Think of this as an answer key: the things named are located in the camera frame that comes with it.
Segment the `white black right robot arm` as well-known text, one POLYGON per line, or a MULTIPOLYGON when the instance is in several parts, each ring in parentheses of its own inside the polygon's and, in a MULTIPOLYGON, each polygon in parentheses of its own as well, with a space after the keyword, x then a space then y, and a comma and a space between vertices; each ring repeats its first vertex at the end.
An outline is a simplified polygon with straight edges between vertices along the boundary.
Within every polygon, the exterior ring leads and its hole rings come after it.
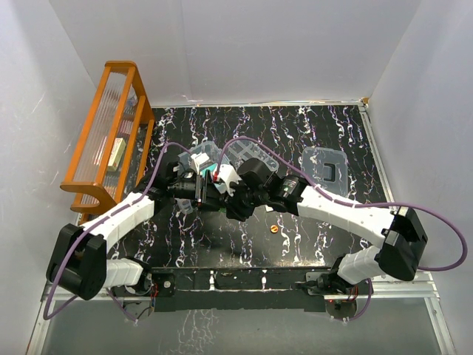
POLYGON ((282 177, 257 158, 238 169, 221 165, 214 180, 225 186, 228 218, 244 221, 256 207, 269 206, 276 212, 329 223, 369 242, 368 248, 341 255, 327 273, 307 281, 310 289, 344 294, 381 275, 400 281, 415 278, 428 238, 412 208, 363 207, 312 186, 304 176, 282 177))

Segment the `teal bandage packet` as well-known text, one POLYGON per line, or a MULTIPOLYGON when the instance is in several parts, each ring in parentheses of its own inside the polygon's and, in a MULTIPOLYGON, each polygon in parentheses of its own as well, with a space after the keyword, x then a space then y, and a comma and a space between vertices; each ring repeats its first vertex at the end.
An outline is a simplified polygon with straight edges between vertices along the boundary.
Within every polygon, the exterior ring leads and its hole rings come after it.
POLYGON ((217 163, 214 163, 203 170, 203 174, 209 173, 213 182, 218 181, 217 163))

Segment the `clear medicine kit box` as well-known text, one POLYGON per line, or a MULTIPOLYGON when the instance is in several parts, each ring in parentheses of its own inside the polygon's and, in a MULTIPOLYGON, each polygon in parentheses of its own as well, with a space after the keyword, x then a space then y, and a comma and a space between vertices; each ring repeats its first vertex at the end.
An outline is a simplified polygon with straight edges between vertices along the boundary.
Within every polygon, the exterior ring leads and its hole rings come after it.
MULTIPOLYGON (((203 143, 198 144, 197 146, 190 148, 191 153, 181 153, 178 155, 181 164, 183 165, 182 169, 191 169, 190 167, 190 161, 191 161, 191 155, 195 153, 200 153, 200 152, 205 152, 210 159, 212 160, 213 164, 218 163, 218 159, 220 158, 221 155, 221 149, 215 144, 213 141, 205 141, 203 143)), ((194 211, 194 208, 192 206, 191 200, 186 200, 186 199, 176 199, 177 205, 180 208, 180 211, 183 214, 191 214, 194 211)))

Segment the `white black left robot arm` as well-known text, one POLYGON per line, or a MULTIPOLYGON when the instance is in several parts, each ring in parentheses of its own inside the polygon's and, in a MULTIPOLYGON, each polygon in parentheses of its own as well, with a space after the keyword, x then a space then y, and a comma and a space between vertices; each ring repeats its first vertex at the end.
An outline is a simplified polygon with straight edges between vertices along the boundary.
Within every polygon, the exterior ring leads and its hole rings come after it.
POLYGON ((164 175, 147 174, 118 205, 81 226, 65 225, 58 235, 46 277, 54 288, 62 287, 82 300, 90 300, 104 288, 126 286, 144 295, 152 288, 152 276, 144 265, 128 257, 110 259, 112 247, 132 229, 150 220, 175 199, 193 200, 199 207, 217 211, 233 197, 240 182, 228 164, 178 172, 170 163, 164 175))

